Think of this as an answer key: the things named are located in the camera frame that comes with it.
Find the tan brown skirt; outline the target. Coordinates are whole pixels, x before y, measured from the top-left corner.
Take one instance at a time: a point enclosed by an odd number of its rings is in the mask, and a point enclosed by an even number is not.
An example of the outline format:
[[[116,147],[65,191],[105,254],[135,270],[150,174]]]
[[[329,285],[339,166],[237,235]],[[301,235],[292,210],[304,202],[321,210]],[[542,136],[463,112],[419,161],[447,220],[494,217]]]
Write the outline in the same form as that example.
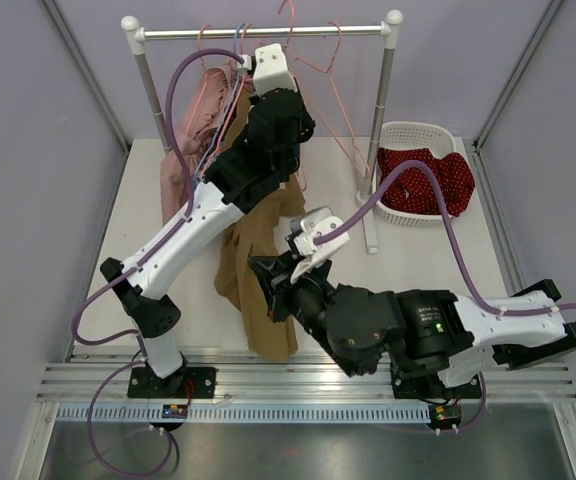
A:
[[[295,327],[292,319],[275,323],[268,318],[265,297],[248,259],[276,256],[279,220],[304,212],[302,189],[292,175],[223,234],[215,289],[241,313],[249,349],[271,362],[285,363],[297,352]]]

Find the pink hanger of tan skirt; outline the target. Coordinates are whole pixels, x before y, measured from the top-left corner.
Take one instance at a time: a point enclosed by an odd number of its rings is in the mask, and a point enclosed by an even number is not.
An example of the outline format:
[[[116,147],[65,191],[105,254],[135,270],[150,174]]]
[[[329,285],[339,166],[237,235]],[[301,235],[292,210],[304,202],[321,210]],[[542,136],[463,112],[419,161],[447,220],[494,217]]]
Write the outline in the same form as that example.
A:
[[[292,34],[294,33],[295,20],[296,20],[296,11],[294,2],[292,0],[281,1],[278,7],[277,14],[281,15],[285,9],[289,11],[290,19],[289,19],[289,33],[286,35],[283,49],[287,53],[287,56],[290,58],[291,65],[294,68],[295,78],[298,82],[299,88],[304,97],[306,106],[308,107],[310,112],[317,113],[316,103],[312,99],[311,92],[306,87],[305,77],[303,76],[304,71],[302,69],[303,66],[302,58],[300,58],[299,55],[291,47]]]

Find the pink pleated skirt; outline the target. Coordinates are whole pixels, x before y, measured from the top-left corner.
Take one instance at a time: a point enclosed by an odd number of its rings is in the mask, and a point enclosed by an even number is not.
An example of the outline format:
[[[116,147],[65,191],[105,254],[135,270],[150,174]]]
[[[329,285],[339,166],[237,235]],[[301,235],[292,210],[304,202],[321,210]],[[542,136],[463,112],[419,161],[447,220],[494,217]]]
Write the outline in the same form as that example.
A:
[[[190,174],[193,174],[209,147],[224,114],[236,80],[228,63],[208,68],[175,126],[175,137]],[[173,150],[160,164],[160,205],[165,225],[187,202],[188,192],[182,167]]]

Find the blue wire hanger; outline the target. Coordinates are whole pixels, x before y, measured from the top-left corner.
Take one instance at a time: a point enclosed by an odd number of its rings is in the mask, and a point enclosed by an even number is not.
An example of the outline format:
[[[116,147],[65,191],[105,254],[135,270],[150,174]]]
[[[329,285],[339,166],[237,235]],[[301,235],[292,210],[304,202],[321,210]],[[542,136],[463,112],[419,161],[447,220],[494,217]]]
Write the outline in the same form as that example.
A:
[[[234,84],[232,87],[231,95],[230,95],[228,101],[226,102],[222,118],[221,118],[221,120],[220,120],[220,122],[219,122],[219,124],[215,130],[215,133],[212,136],[211,142],[208,146],[208,148],[212,147],[212,146],[215,146],[217,148],[217,150],[215,151],[215,154],[217,153],[219,147],[222,145],[223,137],[225,136],[225,134],[229,128],[232,115],[236,111],[236,108],[237,108],[239,95],[240,95],[241,90],[245,84],[245,75],[242,74],[241,71],[237,67],[234,67],[234,71],[235,71],[235,77],[234,77]]]

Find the pink hanger of red skirt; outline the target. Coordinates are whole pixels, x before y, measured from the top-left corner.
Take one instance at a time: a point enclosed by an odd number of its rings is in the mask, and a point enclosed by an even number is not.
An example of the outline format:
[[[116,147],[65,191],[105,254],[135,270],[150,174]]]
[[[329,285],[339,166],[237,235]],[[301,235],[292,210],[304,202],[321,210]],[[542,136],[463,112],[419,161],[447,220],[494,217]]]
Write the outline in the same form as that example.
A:
[[[350,141],[351,141],[351,147],[352,147],[353,153],[350,154],[349,151],[345,147],[341,146],[341,144],[338,144],[338,146],[342,149],[342,152],[344,153],[344,155],[351,162],[351,164],[353,165],[353,167],[354,167],[356,173],[359,175],[359,177],[362,179],[366,179],[368,176],[368,173],[369,173],[369,166],[368,166],[367,157],[362,152],[361,148],[357,144],[357,137],[355,135],[352,122],[350,121],[350,118],[349,118],[348,113],[347,113],[346,108],[345,108],[345,104],[344,104],[343,99],[340,95],[340,92],[338,90],[338,87],[337,87],[337,84],[336,84],[335,78],[334,78],[334,67],[336,65],[338,52],[339,52],[340,47],[342,45],[343,33],[342,33],[341,26],[339,25],[339,23],[337,21],[331,20],[328,22],[328,24],[336,29],[336,32],[337,32],[336,45],[335,45],[334,51],[331,55],[331,58],[329,60],[328,66],[325,69],[317,67],[316,70],[319,71],[320,73],[325,74],[328,77],[330,86],[332,88],[332,92],[335,96],[337,105],[338,105],[339,110],[340,110],[340,113],[341,113],[343,120],[346,124],[348,132],[350,133]]]

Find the red polka dot skirt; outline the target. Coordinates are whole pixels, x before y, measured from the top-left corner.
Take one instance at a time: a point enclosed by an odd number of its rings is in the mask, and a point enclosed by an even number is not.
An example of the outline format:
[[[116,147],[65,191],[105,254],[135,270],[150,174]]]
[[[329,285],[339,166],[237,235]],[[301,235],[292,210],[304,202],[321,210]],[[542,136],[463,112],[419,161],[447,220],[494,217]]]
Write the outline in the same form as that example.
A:
[[[475,180],[461,154],[452,152],[437,158],[428,148],[380,148],[377,163],[382,180],[407,160],[422,162],[433,172],[450,216],[458,217],[467,209],[475,190]],[[385,191],[381,202],[387,208],[400,212],[426,216],[440,214],[432,184],[419,168],[409,168],[402,172]]]

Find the blue floral skirt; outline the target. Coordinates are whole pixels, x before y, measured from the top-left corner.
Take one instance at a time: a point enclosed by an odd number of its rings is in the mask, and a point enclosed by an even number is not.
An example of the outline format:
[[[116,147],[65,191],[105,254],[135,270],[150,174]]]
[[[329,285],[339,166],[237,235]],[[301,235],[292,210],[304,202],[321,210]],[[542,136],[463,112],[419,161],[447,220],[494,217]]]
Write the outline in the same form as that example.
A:
[[[204,152],[201,159],[199,160],[199,163],[198,163],[198,165],[194,171],[194,174],[193,174],[193,181],[195,184],[202,181],[202,179],[204,177],[205,170],[208,168],[213,157],[215,156],[216,150],[217,150],[217,148],[215,146],[209,147]]]

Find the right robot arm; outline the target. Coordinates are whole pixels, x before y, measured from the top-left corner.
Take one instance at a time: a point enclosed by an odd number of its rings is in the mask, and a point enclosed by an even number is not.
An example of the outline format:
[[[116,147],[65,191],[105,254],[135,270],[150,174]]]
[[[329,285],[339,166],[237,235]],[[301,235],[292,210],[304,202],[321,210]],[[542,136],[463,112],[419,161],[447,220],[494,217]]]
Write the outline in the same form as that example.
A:
[[[508,300],[544,313],[497,317],[448,290],[332,285],[331,261],[299,274],[301,261],[290,252],[249,259],[270,319],[294,318],[349,377],[374,374],[387,356],[397,399],[479,399],[478,376],[490,367],[524,369],[576,351],[576,324],[555,312],[560,295],[551,280]]]

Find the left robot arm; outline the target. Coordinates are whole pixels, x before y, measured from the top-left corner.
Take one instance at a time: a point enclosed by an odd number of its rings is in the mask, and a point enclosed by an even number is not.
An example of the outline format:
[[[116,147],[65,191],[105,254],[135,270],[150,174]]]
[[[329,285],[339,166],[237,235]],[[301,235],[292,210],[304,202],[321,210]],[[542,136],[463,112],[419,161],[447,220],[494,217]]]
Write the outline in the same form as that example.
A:
[[[149,383],[161,396],[177,395],[185,383],[186,360],[173,333],[181,311],[168,295],[170,286],[216,236],[289,182],[300,166],[299,147],[314,128],[298,89],[257,95],[245,127],[207,168],[182,210],[143,252],[101,264],[137,328]]]

